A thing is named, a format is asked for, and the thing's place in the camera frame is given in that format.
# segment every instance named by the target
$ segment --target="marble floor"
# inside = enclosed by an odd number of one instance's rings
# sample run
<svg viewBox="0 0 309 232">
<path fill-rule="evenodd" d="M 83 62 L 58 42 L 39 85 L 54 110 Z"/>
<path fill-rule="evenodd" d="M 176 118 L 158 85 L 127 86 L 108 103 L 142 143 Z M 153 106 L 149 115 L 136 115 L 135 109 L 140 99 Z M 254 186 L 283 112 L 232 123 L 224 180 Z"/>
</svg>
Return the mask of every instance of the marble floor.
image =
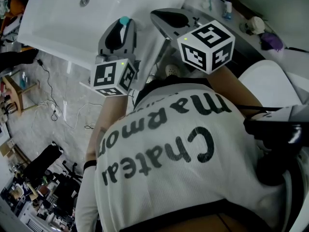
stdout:
<svg viewBox="0 0 309 232">
<path fill-rule="evenodd" d="M 17 113 L 9 115 L 8 125 L 11 136 L 31 160 L 34 160 L 52 141 L 55 141 L 64 149 L 64 154 L 50 169 L 53 172 L 62 172 L 61 163 L 66 160 L 69 167 L 74 162 L 78 163 L 77 171 L 81 174 L 85 152 L 92 133 L 91 129 L 85 129 L 84 126 L 96 122 L 101 107 L 86 105 L 79 113 L 75 130 L 66 123 L 74 128 L 78 110 L 86 103 L 103 104 L 104 97 L 79 84 L 82 79 L 89 76 L 90 72 L 85 68 L 72 64 L 70 73 L 67 73 L 67 61 L 44 52 L 39 52 L 37 58 L 43 61 L 45 69 L 50 72 L 53 97 L 61 111 L 63 111 L 64 101 L 67 103 L 66 122 L 62 117 L 55 122 L 52 121 L 51 104 L 41 105 L 37 110 L 34 108 L 24 112 L 21 117 L 18 117 Z M 21 74 L 24 73 L 30 83 L 40 82 L 39 89 L 35 88 L 23 96 L 24 107 L 51 99 L 51 88 L 47 84 L 48 73 L 38 65 L 37 61 L 33 64 L 20 65 L 17 68 L 21 70 Z"/>
</svg>

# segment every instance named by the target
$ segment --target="small container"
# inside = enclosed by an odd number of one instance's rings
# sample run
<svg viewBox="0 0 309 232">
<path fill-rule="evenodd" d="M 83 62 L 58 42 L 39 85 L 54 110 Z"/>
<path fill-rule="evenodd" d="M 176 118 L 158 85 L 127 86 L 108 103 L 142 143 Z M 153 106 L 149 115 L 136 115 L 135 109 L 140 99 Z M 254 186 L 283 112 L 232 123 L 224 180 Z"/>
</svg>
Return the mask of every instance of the small container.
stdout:
<svg viewBox="0 0 309 232">
<path fill-rule="evenodd" d="M 230 20 L 232 19 L 232 1 L 231 0 L 225 0 L 225 10 L 222 15 L 223 18 Z"/>
</svg>

